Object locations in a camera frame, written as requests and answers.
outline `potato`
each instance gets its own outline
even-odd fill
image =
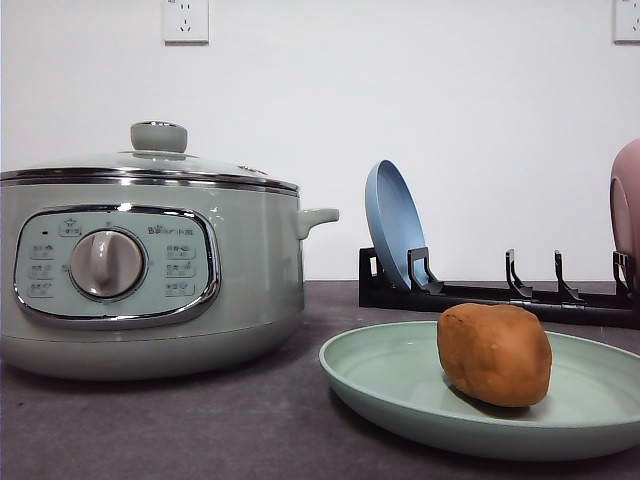
[[[465,303],[438,320],[440,364],[467,395],[503,407],[544,398],[551,345],[538,317],[513,305]]]

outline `lid knob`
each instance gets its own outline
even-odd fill
[[[131,125],[131,144],[136,150],[184,153],[187,129],[169,122],[138,122]]]

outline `pot handle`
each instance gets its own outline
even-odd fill
[[[337,222],[340,211],[337,208],[314,208],[298,212],[298,238],[304,240],[309,236],[309,230],[316,225],[327,222]]]

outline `glass lid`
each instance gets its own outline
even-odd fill
[[[206,160],[185,152],[187,130],[169,122],[149,121],[131,126],[134,150],[114,154],[68,158],[24,170],[2,172],[2,181],[62,180],[73,178],[125,177],[223,182],[271,187],[297,192],[294,184],[269,177],[265,172],[242,165]]]

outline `control panel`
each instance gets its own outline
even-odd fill
[[[25,306],[52,319],[124,325],[182,313],[211,298],[219,278],[204,218],[123,204],[31,217],[20,234],[14,283]]]

